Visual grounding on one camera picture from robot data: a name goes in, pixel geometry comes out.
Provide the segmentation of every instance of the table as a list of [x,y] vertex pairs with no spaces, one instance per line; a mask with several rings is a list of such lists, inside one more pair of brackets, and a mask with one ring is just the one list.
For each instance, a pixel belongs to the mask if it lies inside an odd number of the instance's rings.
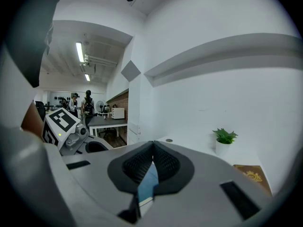
[[88,123],[89,132],[91,135],[94,135],[94,129],[97,136],[97,130],[96,129],[105,129],[105,128],[111,128],[115,127],[117,131],[117,137],[119,137],[119,127],[121,126],[127,126],[127,121],[125,119],[112,119],[112,118],[106,118],[103,117],[93,117],[92,120]]
[[224,156],[217,156],[215,153],[215,149],[211,144],[202,144],[199,136],[196,135],[187,135],[184,137],[183,134],[171,134],[165,137],[158,139],[158,141],[166,142],[166,139],[173,140],[170,142],[174,145],[183,146],[192,150],[196,150],[199,152],[203,152],[226,161],[228,164],[232,165],[249,165],[249,166],[260,166],[264,172],[265,177],[267,178],[270,189],[270,181],[265,172],[265,168],[263,167],[257,153],[254,149],[246,148],[244,146],[238,145],[236,142],[233,143],[228,152]]
[[98,113],[98,116],[107,115],[107,114],[112,114],[112,112],[109,112],[109,113]]
[[44,107],[45,107],[45,108],[50,108],[50,107],[51,107],[51,108],[52,108],[52,111],[53,111],[54,105],[44,105]]

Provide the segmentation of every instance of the white countertop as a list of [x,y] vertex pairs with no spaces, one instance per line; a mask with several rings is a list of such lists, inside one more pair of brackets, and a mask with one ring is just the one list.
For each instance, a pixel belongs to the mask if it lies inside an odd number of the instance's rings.
[[196,150],[199,152],[203,152],[221,158],[222,160],[226,161],[230,165],[261,166],[270,187],[270,182],[266,175],[265,169],[259,157],[257,156],[256,152],[254,151],[254,149],[249,149],[246,147],[241,147],[236,144],[232,144],[230,145],[228,152],[224,156],[219,157],[216,155],[214,148],[212,148],[209,145],[205,145],[201,143],[201,139],[199,138],[199,136],[195,136],[195,135],[184,136],[184,134],[171,134],[158,139],[158,141],[166,142],[166,139],[173,140],[171,143],[168,142],[170,144],[183,146],[192,150]]

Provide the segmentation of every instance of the green plant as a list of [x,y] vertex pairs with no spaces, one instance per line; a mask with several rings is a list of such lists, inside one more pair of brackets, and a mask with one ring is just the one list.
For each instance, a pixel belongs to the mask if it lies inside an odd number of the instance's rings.
[[225,129],[217,129],[217,131],[213,131],[217,135],[217,141],[222,144],[231,144],[234,142],[234,138],[237,138],[237,134],[234,132],[228,133]]

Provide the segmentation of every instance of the brick wall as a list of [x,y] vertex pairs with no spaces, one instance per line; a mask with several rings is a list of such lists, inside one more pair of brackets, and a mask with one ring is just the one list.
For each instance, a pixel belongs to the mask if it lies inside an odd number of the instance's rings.
[[[107,102],[110,108],[112,108],[114,104],[116,104],[118,108],[125,109],[125,119],[128,120],[128,92]],[[127,142],[127,126],[119,127],[119,135]]]

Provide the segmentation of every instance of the person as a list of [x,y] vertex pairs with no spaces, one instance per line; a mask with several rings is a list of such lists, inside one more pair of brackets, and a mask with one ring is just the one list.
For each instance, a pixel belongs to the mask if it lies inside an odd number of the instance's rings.
[[90,97],[91,91],[86,91],[86,97],[81,102],[81,114],[86,115],[85,112],[88,112],[87,115],[93,116],[94,115],[94,100]]
[[62,99],[62,108],[68,110],[68,105],[66,103],[66,99],[65,98]]
[[[58,2],[59,0],[17,0],[11,7],[14,12],[10,10],[7,18],[11,23],[8,23],[4,38],[5,46],[31,87],[39,86],[42,56],[50,49],[53,16]],[[43,121],[31,100],[28,104],[25,103],[28,108],[21,127],[41,138]]]
[[70,100],[70,103],[69,103],[70,113],[72,115],[74,115],[75,117],[78,117],[78,109],[80,109],[80,107],[78,106],[78,101],[77,101],[78,97],[79,97],[78,93],[74,93]]

